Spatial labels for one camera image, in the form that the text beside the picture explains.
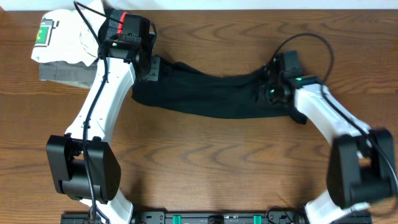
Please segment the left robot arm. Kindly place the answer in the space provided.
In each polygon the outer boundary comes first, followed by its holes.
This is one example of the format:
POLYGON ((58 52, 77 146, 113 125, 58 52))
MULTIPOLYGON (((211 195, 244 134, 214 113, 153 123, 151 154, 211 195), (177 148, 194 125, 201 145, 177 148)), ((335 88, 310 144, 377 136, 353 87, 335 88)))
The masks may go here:
POLYGON ((139 223, 134 205, 121 192, 121 166, 111 150, 121 105, 134 82, 156 82, 159 58, 152 55, 155 25, 124 13, 115 37, 99 47, 96 76, 86 100, 62 136, 46 145, 55 190, 89 207, 87 216, 62 223, 139 223))

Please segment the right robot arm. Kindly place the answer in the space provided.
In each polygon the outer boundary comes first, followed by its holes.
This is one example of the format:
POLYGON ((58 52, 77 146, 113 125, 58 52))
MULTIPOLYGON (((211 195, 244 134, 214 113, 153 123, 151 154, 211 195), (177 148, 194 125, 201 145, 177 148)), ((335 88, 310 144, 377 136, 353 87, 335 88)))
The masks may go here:
POLYGON ((311 121, 331 147, 326 190, 304 206, 297 223, 335 223, 397 196, 388 130, 353 116, 317 77, 305 74, 295 51, 275 54, 264 70, 259 101, 287 110, 296 123, 311 121))

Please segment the black t-shirt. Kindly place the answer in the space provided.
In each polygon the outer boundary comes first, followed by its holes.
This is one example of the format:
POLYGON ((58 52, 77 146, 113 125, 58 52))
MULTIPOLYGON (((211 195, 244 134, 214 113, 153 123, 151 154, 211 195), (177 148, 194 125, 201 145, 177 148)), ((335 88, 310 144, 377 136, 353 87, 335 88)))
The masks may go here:
POLYGON ((264 67, 260 67, 245 75, 216 77, 186 63, 161 58, 158 80, 133 84, 132 99, 145 106, 211 118, 288 116, 298 124, 306 124, 307 117, 295 108, 270 104, 264 73, 264 67))

